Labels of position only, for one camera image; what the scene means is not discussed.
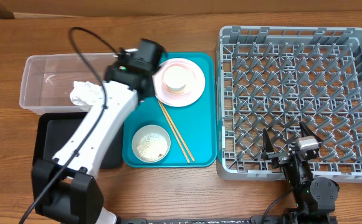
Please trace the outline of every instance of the gray metal rack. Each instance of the gray metal rack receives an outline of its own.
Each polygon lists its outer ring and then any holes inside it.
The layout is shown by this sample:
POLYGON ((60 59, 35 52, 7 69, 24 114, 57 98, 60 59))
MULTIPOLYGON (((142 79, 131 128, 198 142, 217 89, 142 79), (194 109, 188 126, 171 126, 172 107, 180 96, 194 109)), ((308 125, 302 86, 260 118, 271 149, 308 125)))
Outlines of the gray metal rack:
POLYGON ((313 174, 362 182, 362 29, 225 26, 216 69, 221 178, 284 179, 262 129, 284 151, 302 120, 324 140, 313 174))

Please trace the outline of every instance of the white bowl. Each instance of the white bowl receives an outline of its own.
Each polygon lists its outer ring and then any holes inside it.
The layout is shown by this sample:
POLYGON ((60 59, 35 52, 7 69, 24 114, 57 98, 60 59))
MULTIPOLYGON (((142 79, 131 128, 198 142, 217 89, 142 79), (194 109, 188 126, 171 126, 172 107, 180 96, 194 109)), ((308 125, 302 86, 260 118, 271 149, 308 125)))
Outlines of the white bowl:
POLYGON ((158 162, 166 157, 171 140, 167 131, 157 125, 140 128, 132 138, 132 151, 143 162, 158 162))

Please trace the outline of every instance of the pink plate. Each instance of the pink plate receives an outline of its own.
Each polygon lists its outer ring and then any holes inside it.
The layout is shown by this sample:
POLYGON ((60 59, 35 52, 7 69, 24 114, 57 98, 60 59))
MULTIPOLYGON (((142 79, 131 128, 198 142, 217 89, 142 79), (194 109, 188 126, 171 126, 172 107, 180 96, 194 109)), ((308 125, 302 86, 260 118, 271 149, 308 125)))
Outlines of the pink plate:
POLYGON ((161 102, 168 106, 187 106, 196 102, 203 94, 204 87, 206 86, 206 79, 203 71, 194 62, 184 58, 172 58, 161 64, 161 69, 153 75, 153 83, 155 85, 156 97, 161 102), (164 88, 165 84, 162 83, 162 77, 164 71, 173 64, 183 65, 182 67, 187 68, 193 74, 194 80, 186 84, 187 91, 183 94, 176 95, 170 93, 164 88))

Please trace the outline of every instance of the wooden table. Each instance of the wooden table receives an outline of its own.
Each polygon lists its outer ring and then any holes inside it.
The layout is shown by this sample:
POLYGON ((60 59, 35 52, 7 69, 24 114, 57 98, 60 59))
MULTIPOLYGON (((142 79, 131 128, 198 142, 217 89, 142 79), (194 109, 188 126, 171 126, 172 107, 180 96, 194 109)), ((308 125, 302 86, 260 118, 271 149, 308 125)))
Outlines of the wooden table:
MULTIPOLYGON (((206 52, 213 59, 219 29, 226 25, 362 27, 362 12, 294 12, 206 16, 89 17, 0 21, 0 223, 17 223, 32 202, 31 162, 39 116, 19 107, 26 59, 74 52, 72 26, 92 29, 116 47, 136 47, 141 37, 170 52, 206 52)), ((84 52, 108 52, 79 34, 84 52)), ((285 182, 226 181, 216 165, 203 169, 104 170, 98 183, 105 207, 123 218, 242 218, 263 214, 288 188, 285 182)), ((339 223, 362 223, 362 184, 340 184, 339 223)), ((293 206, 280 202, 270 214, 293 206)), ((35 213, 28 223, 55 223, 35 213)))

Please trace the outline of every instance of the wooden chopstick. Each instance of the wooden chopstick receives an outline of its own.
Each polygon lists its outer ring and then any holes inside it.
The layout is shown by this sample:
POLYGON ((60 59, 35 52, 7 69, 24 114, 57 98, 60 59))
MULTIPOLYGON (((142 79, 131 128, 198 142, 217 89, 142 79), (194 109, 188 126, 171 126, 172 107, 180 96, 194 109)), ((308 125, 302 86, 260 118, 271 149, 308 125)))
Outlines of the wooden chopstick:
POLYGON ((191 161, 189 160, 188 156, 186 155, 185 150, 183 149, 183 146, 182 146, 181 142, 180 142, 179 139, 178 139, 178 136, 177 136, 176 133, 175 133, 175 130, 174 130, 173 126, 171 125, 171 122, 169 121, 169 119, 168 119, 168 117, 167 117, 167 114, 164 112, 164 111, 165 111, 164 106, 163 106, 162 104, 160 104, 160 103, 161 103, 161 102, 159 101, 158 104, 159 104, 159 106, 160 106, 160 108, 161 108, 161 111, 163 112, 164 117, 166 117, 166 120, 167 120, 167 122, 168 122, 168 124, 169 124, 169 127, 170 127, 171 130, 173 131, 173 134, 174 134, 174 136, 175 136, 175 138, 176 138, 176 141, 178 142, 180 148, 182 149, 182 152, 183 152, 183 155, 185 156, 186 161, 187 161, 188 163, 191 163, 191 161))
POLYGON ((175 129, 175 131, 176 131, 176 134, 178 134, 179 138, 181 139, 182 143, 183 143, 184 146, 185 146, 186 151, 188 152, 189 156, 191 157, 192 161, 194 162, 194 157, 193 157, 193 155, 192 155, 192 152, 189 150, 188 146, 186 145, 185 141, 183 140, 182 135, 179 133, 178 128, 176 128, 176 126, 175 126, 175 124, 174 124, 174 121, 173 121, 173 119, 170 117, 170 115, 168 114, 168 111, 166 110, 165 106, 163 105, 162 102, 160 102, 160 100, 158 100, 158 104, 160 105, 161 110, 163 111, 163 113, 167 115, 168 120, 169 120, 169 125, 170 125, 170 126, 172 125, 172 126, 174 127, 174 129, 175 129))

